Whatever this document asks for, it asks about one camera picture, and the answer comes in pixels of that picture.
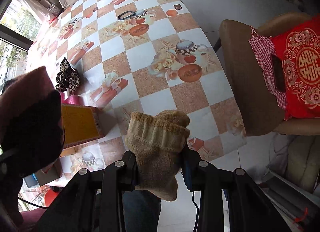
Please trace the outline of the black phone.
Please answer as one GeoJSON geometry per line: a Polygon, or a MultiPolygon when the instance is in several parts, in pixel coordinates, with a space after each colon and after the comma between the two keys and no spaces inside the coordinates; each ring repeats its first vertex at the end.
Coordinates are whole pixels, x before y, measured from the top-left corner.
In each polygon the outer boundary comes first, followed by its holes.
{"type": "Polygon", "coordinates": [[[278,90],[279,92],[285,93],[286,92],[285,77],[284,77],[284,72],[281,65],[281,60],[276,55],[271,55],[271,59],[272,59],[276,90],[278,90]]]}

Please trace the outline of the pink patterned carton box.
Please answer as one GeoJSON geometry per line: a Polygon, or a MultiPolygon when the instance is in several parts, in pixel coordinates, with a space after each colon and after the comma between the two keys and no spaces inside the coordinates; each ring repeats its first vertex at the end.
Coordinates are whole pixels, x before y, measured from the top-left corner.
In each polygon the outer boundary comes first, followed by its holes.
{"type": "Polygon", "coordinates": [[[96,107],[62,104],[62,123],[65,130],[63,149],[78,146],[104,137],[96,107]]]}

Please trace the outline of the red gingham cloth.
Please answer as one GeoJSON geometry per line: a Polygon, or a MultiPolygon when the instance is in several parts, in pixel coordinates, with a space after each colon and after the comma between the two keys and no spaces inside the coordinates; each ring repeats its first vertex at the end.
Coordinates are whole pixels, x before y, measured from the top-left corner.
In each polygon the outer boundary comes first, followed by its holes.
{"type": "Polygon", "coordinates": [[[279,108],[286,109],[285,93],[276,90],[271,55],[275,55],[276,51],[270,38],[261,36],[256,29],[251,27],[251,38],[248,40],[259,67],[263,72],[264,82],[268,91],[276,98],[279,108]]]}

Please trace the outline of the beige knit sock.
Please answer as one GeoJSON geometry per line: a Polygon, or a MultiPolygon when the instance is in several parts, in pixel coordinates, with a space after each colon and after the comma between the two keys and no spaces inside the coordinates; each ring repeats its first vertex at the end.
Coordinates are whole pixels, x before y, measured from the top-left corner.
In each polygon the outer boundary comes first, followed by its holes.
{"type": "Polygon", "coordinates": [[[137,190],[149,191],[165,201],[176,200],[178,155],[190,136],[189,124],[187,114],[178,110],[164,110],[156,116],[131,113],[125,144],[136,156],[137,190]]]}

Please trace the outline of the red plastic chair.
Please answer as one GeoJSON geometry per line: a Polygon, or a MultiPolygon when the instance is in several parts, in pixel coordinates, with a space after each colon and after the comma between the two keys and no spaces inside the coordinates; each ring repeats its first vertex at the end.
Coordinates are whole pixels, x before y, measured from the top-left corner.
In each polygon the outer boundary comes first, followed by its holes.
{"type": "Polygon", "coordinates": [[[59,190],[49,188],[44,196],[44,203],[46,207],[49,207],[53,200],[58,196],[59,190]]]}

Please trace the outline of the leopard print scrunchie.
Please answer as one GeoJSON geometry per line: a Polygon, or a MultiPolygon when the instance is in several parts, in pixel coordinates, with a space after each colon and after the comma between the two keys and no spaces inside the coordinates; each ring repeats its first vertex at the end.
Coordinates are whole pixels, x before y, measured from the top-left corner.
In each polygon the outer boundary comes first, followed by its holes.
{"type": "Polygon", "coordinates": [[[79,72],[72,68],[67,58],[64,58],[60,63],[60,71],[56,75],[55,88],[59,92],[69,91],[73,94],[80,86],[81,80],[79,72]]]}

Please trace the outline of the pink sponge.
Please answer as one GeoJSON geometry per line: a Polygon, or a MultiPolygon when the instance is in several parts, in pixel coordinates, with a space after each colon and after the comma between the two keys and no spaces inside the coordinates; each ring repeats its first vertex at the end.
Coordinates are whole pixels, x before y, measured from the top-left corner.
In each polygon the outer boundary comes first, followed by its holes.
{"type": "Polygon", "coordinates": [[[61,96],[62,104],[81,105],[81,106],[85,104],[84,99],[81,96],[77,96],[77,95],[67,96],[67,94],[64,92],[60,92],[60,96],[61,96]]]}

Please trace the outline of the red embroidered cushion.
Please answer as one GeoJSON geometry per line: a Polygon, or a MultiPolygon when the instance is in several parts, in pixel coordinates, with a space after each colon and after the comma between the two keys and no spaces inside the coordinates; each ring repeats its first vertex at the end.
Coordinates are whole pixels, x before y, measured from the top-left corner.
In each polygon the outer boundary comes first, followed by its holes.
{"type": "Polygon", "coordinates": [[[284,73],[285,120],[319,118],[319,15],[271,41],[284,73]]]}

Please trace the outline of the checkered patterned tablecloth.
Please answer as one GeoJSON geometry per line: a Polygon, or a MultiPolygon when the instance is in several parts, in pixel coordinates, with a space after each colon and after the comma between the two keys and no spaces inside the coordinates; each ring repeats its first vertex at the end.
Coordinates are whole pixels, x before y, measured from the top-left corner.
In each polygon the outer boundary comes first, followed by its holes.
{"type": "Polygon", "coordinates": [[[120,159],[134,111],[185,112],[188,145],[206,161],[247,142],[225,72],[181,0],[78,0],[38,34],[28,69],[45,66],[55,80],[64,58],[81,76],[78,95],[103,111],[107,131],[61,159],[66,178],[120,159]]]}

